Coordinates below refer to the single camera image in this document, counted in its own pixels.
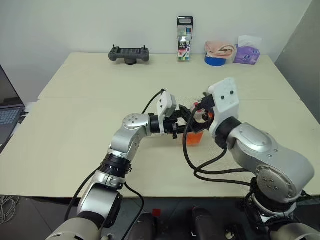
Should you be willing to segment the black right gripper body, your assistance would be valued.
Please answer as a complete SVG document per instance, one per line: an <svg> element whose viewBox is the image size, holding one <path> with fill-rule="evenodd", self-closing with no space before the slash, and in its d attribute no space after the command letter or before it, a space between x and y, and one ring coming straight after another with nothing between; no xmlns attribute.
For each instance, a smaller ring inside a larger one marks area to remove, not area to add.
<svg viewBox="0 0 320 240"><path fill-rule="evenodd" d="M207 123L207 129L209 130L210 126L212 125L214 118L215 118L215 113L213 110L213 107L215 106L215 102L213 99L212 94L207 94L205 95L200 101L198 101L199 104L197 108L199 110L203 110L203 115L193 115L193 120L192 122L198 122L198 123Z"/></svg>

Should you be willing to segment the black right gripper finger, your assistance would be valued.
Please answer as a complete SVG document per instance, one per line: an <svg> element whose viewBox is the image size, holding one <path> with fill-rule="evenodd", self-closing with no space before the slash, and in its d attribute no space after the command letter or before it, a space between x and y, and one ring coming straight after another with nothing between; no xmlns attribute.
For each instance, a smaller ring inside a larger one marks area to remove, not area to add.
<svg viewBox="0 0 320 240"><path fill-rule="evenodd" d="M202 116L203 115L203 110L202 109L198 109L197 106L199 105L199 102L194 102L190 105L190 111L192 112L194 109L197 109L197 111L195 112L195 116Z"/></svg>
<svg viewBox="0 0 320 240"><path fill-rule="evenodd" d="M187 132L200 133L207 129L208 129L208 124L206 122L199 123L195 121L189 125Z"/></svg>

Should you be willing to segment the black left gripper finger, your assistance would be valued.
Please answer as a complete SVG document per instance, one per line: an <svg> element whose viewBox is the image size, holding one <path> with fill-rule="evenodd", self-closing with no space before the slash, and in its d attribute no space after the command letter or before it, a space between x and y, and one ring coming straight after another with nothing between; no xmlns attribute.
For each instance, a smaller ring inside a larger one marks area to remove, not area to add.
<svg viewBox="0 0 320 240"><path fill-rule="evenodd" d="M191 116L191 111L186 106L179 104L176 115L178 118L189 118Z"/></svg>
<svg viewBox="0 0 320 240"><path fill-rule="evenodd" d="M179 126L184 126L188 123L190 116L190 112L176 112L174 119Z"/></svg>

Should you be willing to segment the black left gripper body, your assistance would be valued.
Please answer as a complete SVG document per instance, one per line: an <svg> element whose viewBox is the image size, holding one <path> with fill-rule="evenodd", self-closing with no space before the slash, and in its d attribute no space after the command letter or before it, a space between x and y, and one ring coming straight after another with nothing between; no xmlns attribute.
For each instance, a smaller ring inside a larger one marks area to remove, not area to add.
<svg viewBox="0 0 320 240"><path fill-rule="evenodd" d="M183 134L185 131L185 125L179 125L177 118L166 117L163 121L164 132L168 135L172 135L173 139L177 139L178 135Z"/></svg>

